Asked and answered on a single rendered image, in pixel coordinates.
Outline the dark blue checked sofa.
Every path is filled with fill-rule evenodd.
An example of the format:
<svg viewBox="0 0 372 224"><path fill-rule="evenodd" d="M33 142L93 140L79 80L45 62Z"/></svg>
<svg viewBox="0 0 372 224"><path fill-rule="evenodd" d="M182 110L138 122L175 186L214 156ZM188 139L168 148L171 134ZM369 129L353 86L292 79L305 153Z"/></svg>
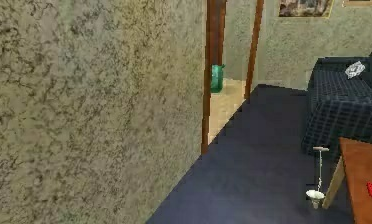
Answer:
<svg viewBox="0 0 372 224"><path fill-rule="evenodd" d="M365 70L348 79L345 70L361 61ZM307 118L301 149L329 149L326 157L340 155L339 138L372 144L372 53L365 57L323 57L312 70L307 87Z"/></svg>

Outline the gold framed picture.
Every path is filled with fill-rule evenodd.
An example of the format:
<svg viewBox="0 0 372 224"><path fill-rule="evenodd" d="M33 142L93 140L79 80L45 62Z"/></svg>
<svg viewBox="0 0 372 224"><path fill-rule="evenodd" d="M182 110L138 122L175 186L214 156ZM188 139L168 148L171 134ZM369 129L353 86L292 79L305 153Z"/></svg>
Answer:
<svg viewBox="0 0 372 224"><path fill-rule="evenodd" d="M334 0L280 0L279 17L329 17Z"/></svg>

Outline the white crumpled cloth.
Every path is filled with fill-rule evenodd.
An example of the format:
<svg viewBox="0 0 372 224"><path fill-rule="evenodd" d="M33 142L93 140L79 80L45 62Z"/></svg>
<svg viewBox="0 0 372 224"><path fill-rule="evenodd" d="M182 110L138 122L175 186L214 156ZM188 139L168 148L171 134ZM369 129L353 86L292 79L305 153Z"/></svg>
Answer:
<svg viewBox="0 0 372 224"><path fill-rule="evenodd" d="M345 70L345 74L348 79L359 76L365 70L365 65L361 61L357 61Z"/></svg>

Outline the brown wooden table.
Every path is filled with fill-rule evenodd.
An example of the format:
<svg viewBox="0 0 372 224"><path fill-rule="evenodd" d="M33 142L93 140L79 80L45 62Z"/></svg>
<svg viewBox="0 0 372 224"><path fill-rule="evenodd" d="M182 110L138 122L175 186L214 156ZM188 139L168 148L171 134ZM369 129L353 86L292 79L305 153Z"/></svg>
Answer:
<svg viewBox="0 0 372 224"><path fill-rule="evenodd" d="M339 138L341 156L322 203L328 209L346 179L354 224L372 224L372 197L367 183L372 183L372 144Z"/></svg>

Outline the brown wooden door frame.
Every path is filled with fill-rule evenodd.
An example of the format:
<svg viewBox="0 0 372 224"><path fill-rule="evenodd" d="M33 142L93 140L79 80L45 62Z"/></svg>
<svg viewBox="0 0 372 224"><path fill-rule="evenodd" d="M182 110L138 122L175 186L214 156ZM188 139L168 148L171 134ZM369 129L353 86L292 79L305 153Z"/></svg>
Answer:
<svg viewBox="0 0 372 224"><path fill-rule="evenodd" d="M214 60L222 61L223 53L223 25L225 19L225 6L227 0L206 0L206 42L205 42L205 69L203 79L203 117L201 154L208 152L209 118L211 100L211 73ZM256 0L254 25L250 45L244 99L248 100L251 94L254 69L256 64L257 48L260 36L261 21L265 0Z"/></svg>

